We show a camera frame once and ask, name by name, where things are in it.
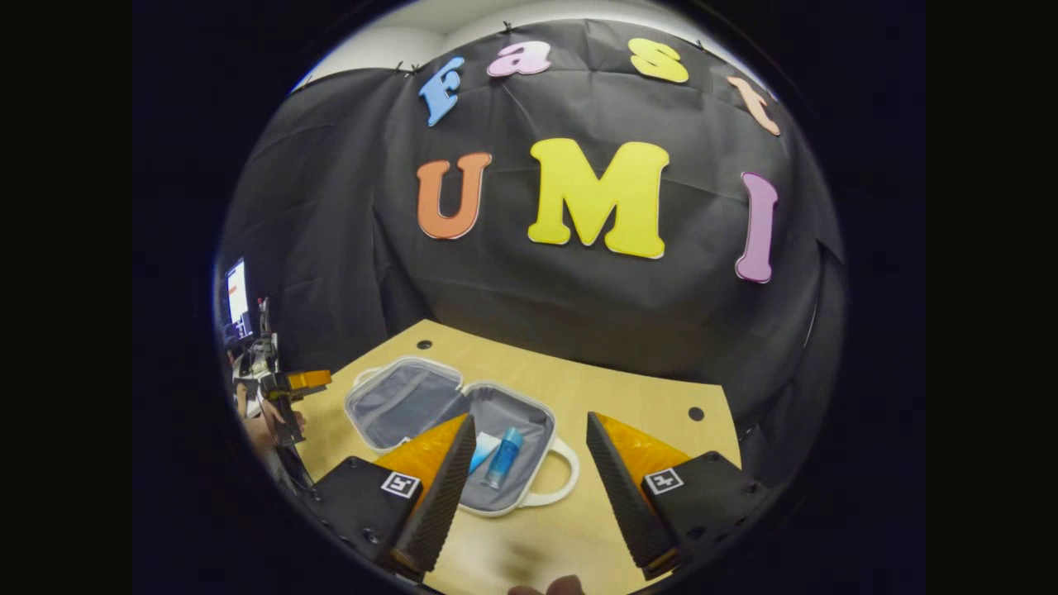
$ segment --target letter m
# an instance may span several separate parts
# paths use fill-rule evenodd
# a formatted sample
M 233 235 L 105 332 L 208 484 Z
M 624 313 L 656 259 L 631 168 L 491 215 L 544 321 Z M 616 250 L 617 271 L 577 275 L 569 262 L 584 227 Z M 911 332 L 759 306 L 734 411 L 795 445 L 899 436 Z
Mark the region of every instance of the letter m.
M 669 154 L 649 143 L 625 143 L 617 149 L 602 178 L 596 178 L 581 147 L 571 139 L 547 139 L 530 155 L 540 161 L 540 205 L 529 239 L 566 244 L 569 228 L 562 222 L 562 205 L 584 246 L 602 232 L 610 211 L 617 210 L 606 248 L 621 254 L 660 258 L 664 242 L 658 237 L 658 191 Z

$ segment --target foam letter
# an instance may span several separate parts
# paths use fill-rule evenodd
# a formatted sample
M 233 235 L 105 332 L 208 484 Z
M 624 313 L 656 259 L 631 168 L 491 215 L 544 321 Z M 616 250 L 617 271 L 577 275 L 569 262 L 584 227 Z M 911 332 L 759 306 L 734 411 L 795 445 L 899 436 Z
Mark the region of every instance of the foam letter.
M 551 46 L 543 41 L 524 41 L 508 46 L 499 51 L 496 61 L 489 65 L 489 76 L 507 76 L 514 74 L 536 74 L 551 67 L 547 54 Z
M 742 93 L 742 101 L 746 102 L 746 107 L 749 108 L 749 114 L 756 120 L 756 123 L 764 127 L 765 130 L 771 132 L 774 136 L 779 136 L 779 125 L 772 122 L 767 113 L 764 113 L 764 107 L 768 105 L 764 97 L 760 93 L 753 90 L 746 83 L 737 76 L 728 76 L 728 83 L 737 87 L 738 92 Z
M 577 141 L 547 139 L 529 149 L 540 161 L 540 204 L 529 239 L 566 244 L 569 228 L 562 222 L 566 204 L 584 246 L 595 244 L 610 211 L 617 209 L 606 248 L 621 254 L 660 258 L 658 191 L 669 154 L 649 143 L 625 143 L 617 149 L 602 178 L 596 178 Z
M 459 73 L 453 71 L 461 67 L 462 64 L 462 58 L 458 56 L 452 58 L 422 86 L 422 89 L 419 89 L 419 96 L 426 100 L 426 107 L 430 108 L 427 125 L 437 124 L 437 121 L 448 113 L 452 106 L 456 105 L 458 97 L 449 95 L 448 91 L 455 91 L 459 88 Z
M 448 161 L 431 161 L 419 167 L 419 228 L 430 237 L 456 239 L 477 222 L 481 204 L 481 173 L 492 163 L 487 152 L 472 152 L 459 158 L 456 165 L 463 173 L 459 212 L 452 217 L 441 215 L 441 176 L 449 170 Z
M 632 66 L 646 76 L 664 78 L 673 83 L 687 83 L 691 77 L 683 65 L 679 64 L 679 54 L 676 50 L 664 43 L 637 37 L 628 41 L 628 49 L 634 54 Z
M 745 173 L 742 183 L 749 191 L 749 224 L 746 229 L 746 249 L 734 264 L 734 274 L 753 283 L 768 283 L 771 278 L 771 219 L 779 194 L 767 180 L 756 174 Z

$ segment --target white handle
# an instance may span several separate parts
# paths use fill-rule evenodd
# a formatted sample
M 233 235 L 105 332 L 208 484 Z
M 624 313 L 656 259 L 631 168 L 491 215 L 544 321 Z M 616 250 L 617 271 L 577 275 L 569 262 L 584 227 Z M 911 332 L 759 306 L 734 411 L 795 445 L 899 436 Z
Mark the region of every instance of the white handle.
M 375 373 L 378 372 L 378 371 L 379 371 L 379 368 L 377 368 L 377 367 L 368 367 L 364 372 L 361 372 L 360 374 L 357 375 L 357 378 L 354 378 L 352 380 L 352 387 L 355 389 L 357 384 L 360 384 L 362 381 L 364 381 L 364 380 L 367 379 L 367 378 L 364 378 L 365 376 L 366 377 L 373 376 Z
M 558 489 L 558 491 L 552 491 L 551 493 L 535 493 L 529 492 L 526 494 L 525 500 L 522 501 L 519 506 L 544 506 L 545 504 L 551 504 L 558 502 L 563 498 L 569 495 L 569 492 L 573 491 L 573 485 L 577 484 L 577 479 L 581 476 L 581 461 L 577 457 L 577 453 L 573 449 L 569 448 L 566 443 L 562 441 L 562 438 L 555 436 L 554 441 L 551 443 L 551 452 L 562 456 L 569 463 L 569 480 L 566 481 L 566 485 Z

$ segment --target blue spray bottle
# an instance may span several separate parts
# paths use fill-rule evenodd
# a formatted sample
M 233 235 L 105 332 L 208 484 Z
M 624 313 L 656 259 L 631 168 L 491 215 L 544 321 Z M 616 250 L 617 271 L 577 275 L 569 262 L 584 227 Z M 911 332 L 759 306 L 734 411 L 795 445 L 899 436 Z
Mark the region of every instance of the blue spray bottle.
M 507 479 L 507 472 L 511 470 L 514 457 L 522 449 L 522 434 L 514 428 L 508 428 L 504 433 L 504 439 L 496 449 L 496 454 L 492 456 L 492 464 L 489 465 L 489 472 L 485 474 L 485 485 L 494 490 L 498 490 Z

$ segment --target wooden board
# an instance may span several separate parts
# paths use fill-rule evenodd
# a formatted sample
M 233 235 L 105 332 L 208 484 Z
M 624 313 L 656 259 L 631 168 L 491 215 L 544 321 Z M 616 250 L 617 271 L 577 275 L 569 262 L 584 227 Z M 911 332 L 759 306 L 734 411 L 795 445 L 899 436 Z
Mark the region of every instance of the wooden board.
M 433 345 L 416 347 L 423 340 Z M 346 416 L 345 396 L 362 371 L 402 356 L 455 367 L 464 384 L 491 380 L 546 403 L 558 418 L 558 436 L 581 463 L 573 491 L 554 504 L 499 518 L 457 511 L 437 567 L 425 578 L 426 584 L 443 593 L 507 593 L 515 584 L 544 592 L 551 580 L 568 574 L 579 575 L 587 593 L 627 593 L 649 584 L 621 538 L 585 444 L 589 411 L 657 436 L 691 456 L 716 450 L 742 464 L 731 412 L 719 386 L 573 363 L 422 321 L 334 374 L 327 391 L 294 403 L 308 420 L 306 440 L 297 450 L 314 480 L 347 456 L 378 458 Z M 691 419 L 692 407 L 705 412 L 703 420 Z M 568 466 L 550 454 L 532 491 L 554 491 L 568 477 Z

